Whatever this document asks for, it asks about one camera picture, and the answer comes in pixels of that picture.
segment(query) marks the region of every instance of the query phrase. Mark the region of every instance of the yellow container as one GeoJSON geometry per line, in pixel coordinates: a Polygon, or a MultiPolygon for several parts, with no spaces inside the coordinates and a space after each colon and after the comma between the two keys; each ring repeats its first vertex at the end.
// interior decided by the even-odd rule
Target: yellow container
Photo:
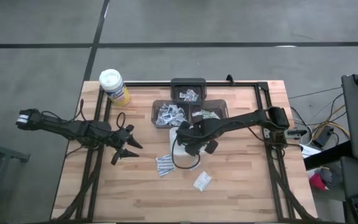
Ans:
{"type": "Polygon", "coordinates": [[[107,69],[103,71],[99,76],[99,82],[114,105],[124,106],[131,99],[128,89],[117,70],[107,69]]]}

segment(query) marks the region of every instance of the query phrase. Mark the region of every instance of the small packet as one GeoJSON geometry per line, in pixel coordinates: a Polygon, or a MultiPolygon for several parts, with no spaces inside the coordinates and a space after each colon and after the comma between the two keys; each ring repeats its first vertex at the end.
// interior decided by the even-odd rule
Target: small packet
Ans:
{"type": "Polygon", "coordinates": [[[202,192],[206,186],[211,182],[212,177],[210,177],[205,171],[203,171],[194,181],[193,186],[202,192]]]}

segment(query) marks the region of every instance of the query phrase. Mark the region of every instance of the wooden table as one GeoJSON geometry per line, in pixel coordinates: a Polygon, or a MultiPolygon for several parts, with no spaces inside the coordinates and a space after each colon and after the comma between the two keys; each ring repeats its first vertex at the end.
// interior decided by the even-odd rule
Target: wooden table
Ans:
{"type": "MultiPolygon", "coordinates": [[[[274,106],[285,108],[293,125],[290,104],[283,81],[268,81],[274,106]]],[[[87,119],[93,119],[99,83],[85,82],[81,98],[87,119]]],[[[167,87],[130,87],[131,102],[123,108],[112,108],[110,124],[116,127],[120,112],[126,124],[135,126],[134,137],[144,147],[127,148],[140,155],[110,164],[113,148],[104,151],[94,221],[109,222],[262,222],[277,221],[270,184],[265,147],[249,130],[225,133],[218,139],[213,155],[203,155],[194,170],[176,169],[159,177],[155,158],[170,153],[169,129],[157,129],[150,122],[154,100],[169,100],[167,87]],[[202,171],[212,181],[204,192],[193,187],[202,171]]],[[[257,109],[255,91],[248,87],[208,87],[207,100],[226,100],[229,116],[257,109]]],[[[101,112],[103,117],[105,103],[101,112]]],[[[261,136],[261,128],[252,128],[261,136]]],[[[71,142],[68,152],[79,146],[71,142]]],[[[305,165],[297,147],[285,149],[285,165],[290,188],[306,210],[316,217],[305,165]]],[[[59,216],[74,199],[81,185],[86,149],[71,154],[65,161],[52,218],[59,216]]],[[[280,198],[286,206],[281,192],[280,198]]]]}

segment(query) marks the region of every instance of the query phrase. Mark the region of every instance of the gray floor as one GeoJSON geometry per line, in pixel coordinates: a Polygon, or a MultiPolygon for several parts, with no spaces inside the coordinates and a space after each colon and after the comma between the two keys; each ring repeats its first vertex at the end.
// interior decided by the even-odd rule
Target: gray floor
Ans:
{"type": "MultiPolygon", "coordinates": [[[[91,43],[102,4],[0,0],[0,44],[91,43]]],[[[101,36],[105,43],[341,41],[358,41],[358,0],[111,0],[101,36]]],[[[44,131],[20,131],[14,123],[26,108],[71,118],[89,55],[90,49],[0,49],[0,145],[31,153],[29,163],[9,168],[0,222],[48,220],[67,141],[44,131]]],[[[98,49],[91,80],[107,68],[119,70],[125,80],[222,80],[227,74],[284,80],[291,97],[340,86],[341,75],[358,73],[358,47],[98,49]]],[[[340,92],[290,102],[306,121],[318,122],[329,107],[310,119],[340,92]]],[[[339,100],[336,108],[342,104],[339,100]]],[[[347,127],[345,117],[338,123],[347,127]]],[[[336,203],[327,200],[332,194],[343,198],[340,191],[314,194],[319,216],[327,220],[340,217],[336,203]]]]}

